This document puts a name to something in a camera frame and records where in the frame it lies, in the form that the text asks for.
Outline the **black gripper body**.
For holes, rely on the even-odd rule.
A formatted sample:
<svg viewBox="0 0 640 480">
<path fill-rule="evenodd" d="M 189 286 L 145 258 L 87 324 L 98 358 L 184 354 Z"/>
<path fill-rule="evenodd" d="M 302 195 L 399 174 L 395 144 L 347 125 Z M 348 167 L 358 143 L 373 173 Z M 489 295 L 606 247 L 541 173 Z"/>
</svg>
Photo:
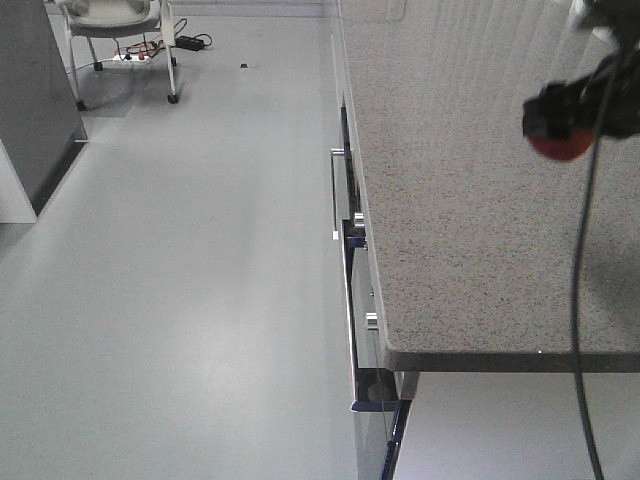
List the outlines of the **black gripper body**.
<svg viewBox="0 0 640 480">
<path fill-rule="evenodd" d="M 609 93 L 601 133 L 625 139 L 639 133 L 639 56 L 631 55 L 614 73 L 613 55 L 596 70 L 570 83 L 547 84 L 523 105 L 522 130 L 527 137 L 567 140 L 577 130 L 596 129 L 602 101 Z"/>
</svg>

